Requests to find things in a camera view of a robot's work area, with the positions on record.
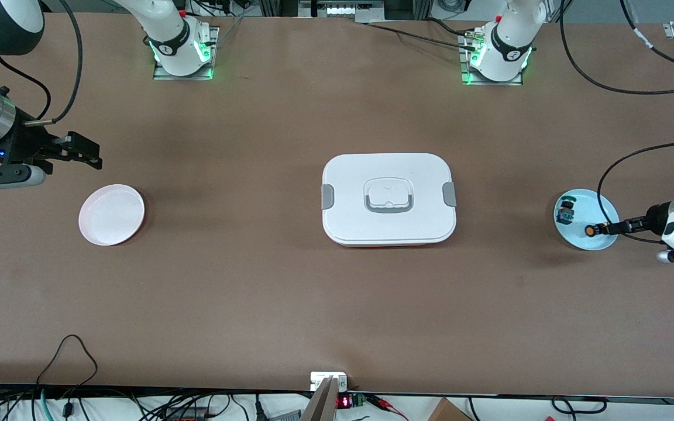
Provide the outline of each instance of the brown table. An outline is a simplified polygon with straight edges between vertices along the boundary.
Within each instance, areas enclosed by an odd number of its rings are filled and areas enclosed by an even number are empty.
[[[626,239],[572,250],[551,222],[560,192],[674,141],[674,95],[589,85],[552,25],[526,85],[500,88],[463,85],[457,51],[340,19],[244,19],[213,81],[153,82],[131,16],[78,20],[82,88],[51,131],[99,142],[104,169],[56,163],[40,187],[0,191],[0,382],[34,381],[78,333],[95,384],[303,389],[311,370],[344,370],[364,390],[674,396],[674,265]],[[627,27],[567,30],[597,79],[674,88],[674,66]],[[674,55],[659,27],[646,33]],[[49,115],[74,45],[67,17],[48,16],[38,48],[11,59],[53,89]],[[2,67],[0,84],[40,110],[35,86]],[[449,240],[348,249],[324,234],[324,164],[388,151],[449,163]],[[113,183],[146,195],[147,226],[93,246],[77,213]],[[624,218],[674,199],[674,150],[629,160],[604,192]],[[73,343],[46,381],[89,367]]]

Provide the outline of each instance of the blue plate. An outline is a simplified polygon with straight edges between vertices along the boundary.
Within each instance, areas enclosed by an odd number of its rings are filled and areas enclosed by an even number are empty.
[[[573,202],[573,222],[570,224],[558,223],[556,221],[558,215],[558,208],[563,202],[565,196],[571,196],[575,201]],[[602,205],[607,211],[607,216],[613,223],[620,221],[618,218],[618,211],[609,200],[602,196]],[[556,224],[556,229],[564,240],[571,245],[582,250],[602,250],[606,249],[615,243],[618,239],[617,235],[597,235],[588,237],[584,232],[586,226],[594,224],[606,223],[605,216],[600,210],[600,205],[597,203],[597,194],[588,189],[573,189],[565,192],[559,197],[556,202],[556,207],[553,209],[553,222]]]

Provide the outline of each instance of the red wire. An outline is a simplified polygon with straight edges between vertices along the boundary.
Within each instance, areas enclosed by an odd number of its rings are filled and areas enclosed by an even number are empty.
[[[390,411],[391,413],[396,413],[397,415],[401,416],[402,418],[404,418],[404,421],[410,421],[409,418],[407,418],[407,417],[406,417],[403,413],[401,413],[397,408],[390,407],[390,408],[388,408],[388,411]]]
[[[404,418],[404,421],[410,421],[409,418],[407,418],[403,413],[401,413],[400,410],[397,408],[394,408],[394,405],[386,402],[384,399],[379,399],[379,405],[385,408],[385,410],[390,411],[391,413],[396,413],[397,415],[401,416]]]

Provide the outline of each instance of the white plate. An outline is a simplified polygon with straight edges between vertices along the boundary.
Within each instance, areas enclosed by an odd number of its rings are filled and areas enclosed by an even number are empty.
[[[558,215],[558,207],[561,205],[563,197],[567,195],[574,197],[576,202],[573,203],[573,223],[565,225],[555,221]],[[602,196],[602,205],[605,207],[605,211],[607,212],[607,216],[610,217],[611,222],[617,223],[620,221],[618,211],[615,210],[615,207],[609,200],[605,199],[605,196]],[[562,194],[556,201],[556,207],[553,209],[553,221],[561,236],[571,245],[582,250],[606,249],[612,246],[615,240],[618,239],[617,235],[604,234],[589,237],[584,232],[586,226],[607,222],[597,203],[596,192],[588,189],[573,189]]]
[[[96,190],[80,209],[80,232],[99,246],[129,240],[145,219],[145,201],[132,187],[112,184]]]

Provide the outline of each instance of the red digital display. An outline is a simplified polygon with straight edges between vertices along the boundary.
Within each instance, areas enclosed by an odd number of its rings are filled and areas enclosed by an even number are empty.
[[[335,402],[335,408],[337,409],[348,409],[352,408],[350,395],[341,395],[337,397],[337,402]]]

